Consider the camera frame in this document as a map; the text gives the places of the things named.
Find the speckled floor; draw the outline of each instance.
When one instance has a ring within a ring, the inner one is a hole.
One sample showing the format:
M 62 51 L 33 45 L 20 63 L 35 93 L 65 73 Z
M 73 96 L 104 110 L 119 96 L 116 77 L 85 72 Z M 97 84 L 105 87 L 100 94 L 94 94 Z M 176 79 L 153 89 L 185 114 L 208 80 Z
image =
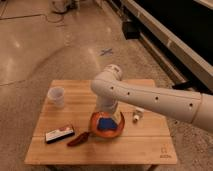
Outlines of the speckled floor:
M 104 3 L 103 9 L 90 0 L 80 11 L 60 16 L 49 14 L 48 0 L 0 2 L 0 170 L 48 170 L 27 166 L 24 158 L 42 103 L 54 79 L 92 79 L 114 63 L 124 78 L 150 78 L 157 86 L 171 80 L 137 40 L 124 39 L 121 21 Z M 112 48 L 113 54 L 101 56 Z M 213 170 L 213 138 L 187 124 L 169 120 L 179 158 L 175 166 L 156 170 Z M 142 166 L 73 166 L 60 170 L 143 170 Z

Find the black box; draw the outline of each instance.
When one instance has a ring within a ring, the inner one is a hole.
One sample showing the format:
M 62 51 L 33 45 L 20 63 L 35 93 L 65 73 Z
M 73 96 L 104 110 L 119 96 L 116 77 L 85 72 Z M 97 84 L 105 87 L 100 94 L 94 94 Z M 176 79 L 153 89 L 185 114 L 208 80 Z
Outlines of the black box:
M 138 39 L 140 37 L 140 31 L 133 22 L 123 22 L 122 31 L 126 39 Z

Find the table leg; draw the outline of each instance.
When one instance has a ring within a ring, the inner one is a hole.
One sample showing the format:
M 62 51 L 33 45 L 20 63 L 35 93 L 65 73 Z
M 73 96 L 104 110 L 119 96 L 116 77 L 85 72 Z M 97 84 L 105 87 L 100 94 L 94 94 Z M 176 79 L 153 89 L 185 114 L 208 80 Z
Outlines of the table leg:
M 158 167 L 158 165 L 151 165 L 147 171 L 154 171 L 156 168 Z
M 58 169 L 53 166 L 53 165 L 46 165 L 46 167 L 50 170 L 50 171 L 58 171 Z

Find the small box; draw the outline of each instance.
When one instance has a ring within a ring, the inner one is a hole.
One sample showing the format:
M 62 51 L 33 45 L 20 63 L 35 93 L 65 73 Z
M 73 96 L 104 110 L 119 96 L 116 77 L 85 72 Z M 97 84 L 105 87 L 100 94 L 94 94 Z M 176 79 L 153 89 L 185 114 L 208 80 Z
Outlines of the small box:
M 51 132 L 47 132 L 45 134 L 45 142 L 47 144 L 50 144 L 73 135 L 75 135 L 75 131 L 73 126 L 70 124 L 70 125 L 63 126 L 59 129 L 53 130 Z
M 122 31 L 126 39 L 139 39 L 140 31 L 133 22 L 123 22 Z

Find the orange bowl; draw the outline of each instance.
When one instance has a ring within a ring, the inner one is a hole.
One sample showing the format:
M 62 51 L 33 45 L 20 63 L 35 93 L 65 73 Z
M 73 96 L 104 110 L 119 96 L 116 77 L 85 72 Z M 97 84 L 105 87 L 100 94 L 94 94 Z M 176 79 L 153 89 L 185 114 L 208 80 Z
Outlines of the orange bowl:
M 118 124 L 118 127 L 116 130 L 104 130 L 104 131 L 100 131 L 98 130 L 98 122 L 100 118 L 110 118 L 110 114 L 106 113 L 106 112 L 96 112 L 93 113 L 90 119 L 90 131 L 92 133 L 94 133 L 95 135 L 102 137 L 102 138 L 114 138 L 119 136 L 123 129 L 124 129 L 124 125 L 125 125 L 125 119 L 124 116 L 122 114 L 122 112 L 120 112 L 121 114 L 121 121 Z

